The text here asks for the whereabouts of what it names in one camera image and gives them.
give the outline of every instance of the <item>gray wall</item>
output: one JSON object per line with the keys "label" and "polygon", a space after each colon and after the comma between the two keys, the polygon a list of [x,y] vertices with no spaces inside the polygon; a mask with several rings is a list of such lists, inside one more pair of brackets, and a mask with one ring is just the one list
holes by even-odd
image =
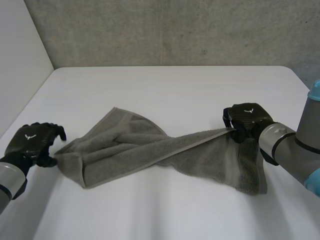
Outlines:
{"label": "gray wall", "polygon": [[319,0],[24,0],[55,68],[281,65],[320,78]]}

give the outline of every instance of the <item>white wall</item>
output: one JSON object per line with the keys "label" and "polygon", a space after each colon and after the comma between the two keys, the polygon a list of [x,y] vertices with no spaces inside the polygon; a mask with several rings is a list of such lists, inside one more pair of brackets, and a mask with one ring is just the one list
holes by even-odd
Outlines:
{"label": "white wall", "polygon": [[53,70],[24,1],[0,0],[0,136]]}

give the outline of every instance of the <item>gray robot arm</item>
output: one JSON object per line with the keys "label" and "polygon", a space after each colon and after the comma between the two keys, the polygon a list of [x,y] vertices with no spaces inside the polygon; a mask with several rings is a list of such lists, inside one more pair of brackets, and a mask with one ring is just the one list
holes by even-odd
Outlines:
{"label": "gray robot arm", "polygon": [[12,199],[20,196],[26,188],[32,161],[21,153],[13,152],[0,159],[0,214]]}
{"label": "gray robot arm", "polygon": [[308,94],[297,132],[272,123],[263,129],[258,143],[268,156],[320,197],[320,81]]}

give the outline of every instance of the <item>towel fold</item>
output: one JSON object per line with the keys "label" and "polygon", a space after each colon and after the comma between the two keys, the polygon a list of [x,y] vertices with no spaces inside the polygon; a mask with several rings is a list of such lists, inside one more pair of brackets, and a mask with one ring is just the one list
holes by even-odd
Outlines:
{"label": "towel fold", "polygon": [[85,136],[55,157],[60,171],[83,188],[136,173],[153,164],[214,179],[243,193],[267,192],[263,158],[254,139],[235,143],[233,129],[215,129],[169,137],[150,120],[114,107]]}

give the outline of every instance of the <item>black robotic glove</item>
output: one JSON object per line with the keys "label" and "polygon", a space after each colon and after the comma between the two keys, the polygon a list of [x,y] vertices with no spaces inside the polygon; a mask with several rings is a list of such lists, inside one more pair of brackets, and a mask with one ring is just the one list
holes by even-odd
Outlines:
{"label": "black robotic glove", "polygon": [[[62,126],[38,122],[24,125],[13,136],[0,162],[18,167],[26,177],[35,164],[44,168],[53,167],[57,165],[57,160],[49,156],[49,147],[54,144],[58,135],[62,141],[67,140]],[[18,192],[12,196],[13,200],[25,191],[27,183],[26,178]]]}
{"label": "black robotic glove", "polygon": [[62,126],[38,122],[24,125],[15,133],[4,154],[20,153],[32,160],[32,166],[53,167],[57,165],[57,160],[49,156],[49,147],[54,144],[57,136],[62,141],[67,140]]}
{"label": "black robotic glove", "polygon": [[[246,138],[254,138],[259,143],[262,131],[274,124],[272,117],[257,103],[235,104],[223,110],[224,125],[231,124],[236,131],[231,132],[231,138],[236,143],[242,143]],[[260,149],[263,158],[272,165],[279,165],[272,157]]]}

